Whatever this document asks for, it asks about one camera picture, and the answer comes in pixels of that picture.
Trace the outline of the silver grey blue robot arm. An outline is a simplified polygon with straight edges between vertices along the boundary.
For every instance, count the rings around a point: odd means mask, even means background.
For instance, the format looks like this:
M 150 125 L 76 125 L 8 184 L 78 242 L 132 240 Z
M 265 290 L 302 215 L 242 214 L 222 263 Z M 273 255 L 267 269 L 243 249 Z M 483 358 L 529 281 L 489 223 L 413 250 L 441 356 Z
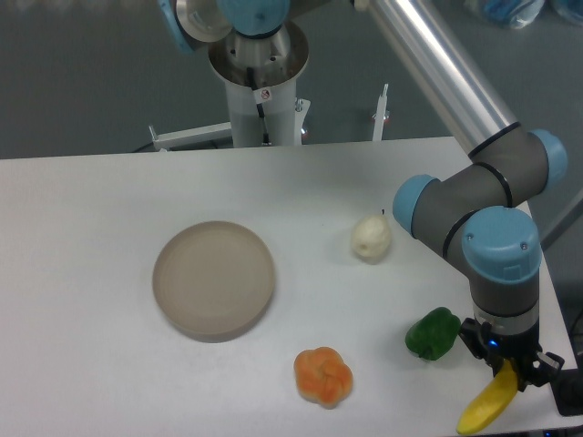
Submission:
M 207 46 L 227 88 L 236 147 L 301 141 L 295 81 L 308 44 L 290 14 L 304 1 L 162 1 L 177 45 Z M 539 344 L 537 227 L 520 205 L 566 172 L 561 142 L 525 131 L 481 76 L 428 1 L 373 1 L 369 9 L 389 44 L 468 155 L 446 180 L 409 178 L 393 202 L 396 221 L 469 280 L 474 315 L 460 336 L 494 372 L 509 361 L 518 385 L 554 381 L 563 360 Z

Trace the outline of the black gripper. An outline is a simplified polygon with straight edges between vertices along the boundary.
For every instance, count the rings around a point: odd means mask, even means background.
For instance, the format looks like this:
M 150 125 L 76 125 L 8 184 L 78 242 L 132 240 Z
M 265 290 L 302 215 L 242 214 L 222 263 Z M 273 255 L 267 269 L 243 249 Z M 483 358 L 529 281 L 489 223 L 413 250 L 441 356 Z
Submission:
M 513 359 L 517 374 L 517 387 L 524 391 L 528 386 L 542 387 L 555 381 L 565 360 L 552 352 L 540 351 L 539 320 L 528 330 L 518 334 L 499 334 L 485 321 L 466 318 L 458 337 L 477 359 L 492 370 L 501 369 L 501 358 Z

